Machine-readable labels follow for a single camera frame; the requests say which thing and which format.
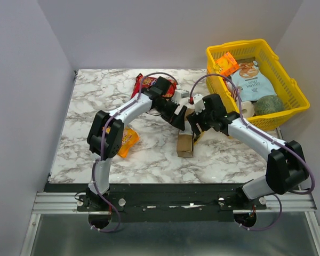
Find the brown cardboard express box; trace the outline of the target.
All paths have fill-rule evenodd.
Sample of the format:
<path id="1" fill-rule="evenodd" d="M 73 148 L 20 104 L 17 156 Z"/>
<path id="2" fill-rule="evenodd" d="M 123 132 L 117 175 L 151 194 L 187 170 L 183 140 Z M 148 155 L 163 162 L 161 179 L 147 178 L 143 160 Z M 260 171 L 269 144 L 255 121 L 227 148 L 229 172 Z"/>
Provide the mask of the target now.
<path id="1" fill-rule="evenodd" d="M 203 133 L 195 135 L 191 129 L 191 125 L 187 120 L 189 114 L 194 113 L 194 109 L 187 109 L 185 113 L 185 129 L 184 131 L 179 130 L 177 139 L 177 156 L 182 158 L 193 158 L 194 156 L 194 145 L 201 138 Z"/>

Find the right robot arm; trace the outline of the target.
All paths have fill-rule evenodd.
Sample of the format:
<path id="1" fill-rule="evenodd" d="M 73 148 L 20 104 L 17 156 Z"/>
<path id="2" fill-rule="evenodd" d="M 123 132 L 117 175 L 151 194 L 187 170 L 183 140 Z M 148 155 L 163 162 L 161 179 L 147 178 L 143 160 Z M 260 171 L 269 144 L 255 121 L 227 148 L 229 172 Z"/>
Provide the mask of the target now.
<path id="1" fill-rule="evenodd" d="M 246 209 L 254 199 L 270 194 L 282 195 L 309 178 L 302 147 L 296 141 L 286 142 L 260 130 L 239 113 L 227 112 L 218 94 L 196 94 L 190 101 L 195 111 L 187 116 L 195 135 L 214 129 L 238 139 L 267 162 L 266 174 L 241 185 L 235 204 Z"/>

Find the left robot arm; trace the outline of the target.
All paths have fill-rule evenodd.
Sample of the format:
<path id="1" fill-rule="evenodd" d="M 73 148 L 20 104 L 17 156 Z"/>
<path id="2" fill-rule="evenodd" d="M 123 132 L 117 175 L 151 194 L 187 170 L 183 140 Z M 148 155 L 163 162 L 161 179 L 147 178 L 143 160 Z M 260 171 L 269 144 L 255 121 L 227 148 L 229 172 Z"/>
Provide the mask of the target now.
<path id="1" fill-rule="evenodd" d="M 140 115 L 154 109 L 163 120 L 173 127 L 185 130 L 185 113 L 187 106 L 180 100 L 166 99 L 164 95 L 171 87 L 171 82 L 160 76 L 156 82 L 139 92 L 127 103 L 110 111 L 99 111 L 94 117 L 87 143 L 91 153 L 98 155 L 94 161 L 89 192 L 89 204 L 97 211 L 103 210 L 107 204 L 112 206 L 104 195 L 109 190 L 109 174 L 113 158 L 122 146 L 124 128 Z"/>

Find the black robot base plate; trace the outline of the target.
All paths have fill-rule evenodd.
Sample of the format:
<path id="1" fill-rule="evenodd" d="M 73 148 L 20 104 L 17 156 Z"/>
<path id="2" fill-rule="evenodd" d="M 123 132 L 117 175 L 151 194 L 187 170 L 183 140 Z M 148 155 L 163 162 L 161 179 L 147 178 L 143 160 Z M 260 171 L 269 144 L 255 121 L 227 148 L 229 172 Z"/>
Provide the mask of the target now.
<path id="1" fill-rule="evenodd" d="M 87 213 L 97 227 L 108 222 L 232 222 L 247 213 L 303 210 L 305 199 L 292 193 L 262 196 L 252 201 L 236 197 L 238 183 L 210 184 L 112 184 L 103 197 L 86 184 L 45 185 L 45 193 L 65 203 L 73 195 L 75 213 Z"/>

